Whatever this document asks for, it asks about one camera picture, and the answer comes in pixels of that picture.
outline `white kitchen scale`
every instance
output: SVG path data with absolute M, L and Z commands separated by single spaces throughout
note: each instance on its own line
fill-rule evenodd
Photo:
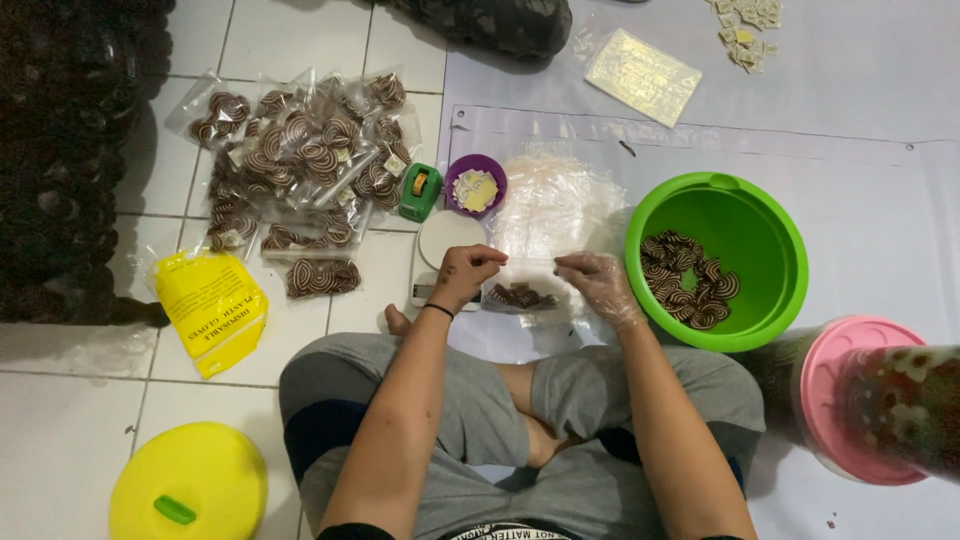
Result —
M 413 265 L 410 269 L 410 303 L 423 307 L 437 286 L 440 267 L 446 250 L 455 246 L 487 244 L 487 234 L 477 220 L 453 210 L 438 211 L 423 222 L 414 241 Z M 463 311 L 480 309 L 483 293 L 478 292 Z

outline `white tile floor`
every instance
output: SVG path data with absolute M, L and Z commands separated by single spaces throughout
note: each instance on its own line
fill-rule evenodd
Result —
M 310 65 L 347 76 L 402 65 L 420 116 L 421 160 L 436 160 L 446 44 L 399 13 L 362 0 L 180 0 L 167 29 L 174 77 L 127 148 L 129 172 L 116 192 L 125 214 L 110 263 L 118 294 L 152 301 L 137 262 L 204 234 L 210 156 L 162 122 L 208 68 L 255 97 L 261 72 L 287 80 Z M 359 255 L 363 285 L 332 300 L 288 303 L 277 269 L 254 254 L 248 269 L 270 298 L 267 328 L 256 352 L 207 382 L 169 328 L 0 325 L 0 538 L 108 538 L 110 490 L 132 452 L 200 420 L 239 428 L 263 454 L 270 497 L 256 538 L 309 538 L 283 449 L 276 384 L 287 359 L 312 339 L 384 331 L 380 312 L 390 302 L 410 311 L 406 269 L 416 226 L 388 219 L 375 228 Z

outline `yellow plastic lid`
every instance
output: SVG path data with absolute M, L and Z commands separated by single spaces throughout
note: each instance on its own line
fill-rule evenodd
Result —
M 186 424 L 145 444 L 110 496 L 111 540 L 249 540 L 267 505 L 263 457 L 243 433 Z

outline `hand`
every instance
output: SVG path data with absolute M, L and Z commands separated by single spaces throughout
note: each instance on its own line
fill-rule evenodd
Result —
M 553 259 L 557 275 L 577 287 L 597 315 L 616 331 L 647 320 L 636 302 L 619 258 L 575 253 Z
M 483 244 L 446 250 L 437 288 L 433 289 L 427 303 L 445 307 L 453 314 L 459 313 L 480 291 L 480 285 L 495 276 L 506 263 L 506 254 Z

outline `forearm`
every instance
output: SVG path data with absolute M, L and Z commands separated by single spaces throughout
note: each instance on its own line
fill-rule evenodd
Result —
M 436 309 L 417 317 L 353 439 L 321 529 L 363 522 L 411 536 L 440 425 L 449 326 Z
M 756 538 L 730 465 L 645 324 L 618 333 L 636 446 L 673 539 Z

